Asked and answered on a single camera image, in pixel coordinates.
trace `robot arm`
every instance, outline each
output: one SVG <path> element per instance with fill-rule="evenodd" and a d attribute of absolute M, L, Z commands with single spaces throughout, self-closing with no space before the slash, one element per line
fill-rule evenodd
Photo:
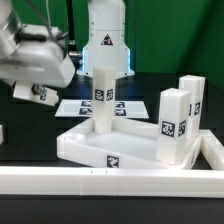
<path fill-rule="evenodd" d="M 54 37 L 60 34 L 52 28 Z M 57 92 L 47 86 L 66 87 L 75 68 L 44 26 L 22 25 L 10 0 L 0 0 L 0 79 L 15 83 L 13 96 L 54 105 Z"/>

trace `white post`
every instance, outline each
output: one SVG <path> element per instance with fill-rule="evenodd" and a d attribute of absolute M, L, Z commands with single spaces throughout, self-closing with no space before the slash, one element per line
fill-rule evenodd
<path fill-rule="evenodd" d="M 170 165 L 184 159 L 190 92 L 169 89 L 161 93 L 156 158 Z"/>
<path fill-rule="evenodd" d="M 114 118 L 116 73 L 111 68 L 93 69 L 93 120 L 98 134 L 111 132 Z"/>
<path fill-rule="evenodd" d="M 194 140 L 199 133 L 205 78 L 187 75 L 180 78 L 179 89 L 191 92 L 187 140 Z"/>

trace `black cable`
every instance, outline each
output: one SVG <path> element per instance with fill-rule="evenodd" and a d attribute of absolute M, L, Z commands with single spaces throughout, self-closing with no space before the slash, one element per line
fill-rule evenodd
<path fill-rule="evenodd" d="M 49 26 L 49 23 L 47 21 L 47 19 L 43 16 L 43 14 L 38 10 L 38 8 L 33 4 L 33 2 L 31 0 L 24 0 L 27 5 L 34 11 L 34 13 L 38 16 L 38 18 L 42 21 L 42 23 L 45 25 L 47 31 L 48 31 L 48 34 L 49 34 L 49 39 L 51 41 L 53 41 L 54 43 L 56 43 L 62 50 L 63 52 L 63 55 L 64 55 L 64 58 L 66 57 L 66 52 L 65 52 L 65 49 L 64 47 L 57 42 L 57 38 L 54 37 L 52 31 L 51 31 L 51 27 Z"/>
<path fill-rule="evenodd" d="M 45 27 L 46 27 L 46 29 L 48 31 L 48 34 L 49 34 L 49 39 L 51 39 L 52 41 L 57 43 L 56 38 L 54 37 L 54 35 L 51 32 L 51 28 L 49 26 L 49 23 L 48 23 L 47 19 L 43 16 L 42 13 L 40 13 L 40 11 L 37 9 L 37 7 L 33 4 L 32 1 L 30 1 L 30 0 L 24 0 L 24 1 L 35 12 L 35 14 L 41 20 L 41 22 L 45 25 Z"/>
<path fill-rule="evenodd" d="M 22 33 L 18 32 L 16 34 L 17 41 L 39 41 L 45 42 L 47 40 L 46 36 L 41 34 L 30 34 L 30 33 Z"/>
<path fill-rule="evenodd" d="M 57 35 L 57 41 L 64 40 L 68 37 L 68 32 Z"/>
<path fill-rule="evenodd" d="M 68 30 L 69 30 L 69 51 L 77 51 L 77 45 L 75 43 L 75 30 L 74 30 L 74 16 L 73 16 L 73 4 L 72 0 L 66 0 L 67 12 L 68 12 Z"/>
<path fill-rule="evenodd" d="M 137 58 L 137 29 L 136 29 L 136 17 L 135 17 L 135 10 L 134 10 L 134 3 L 133 0 L 131 2 L 131 14 L 133 17 L 133 24 L 134 24 L 134 64 L 133 70 L 136 71 L 136 58 Z"/>

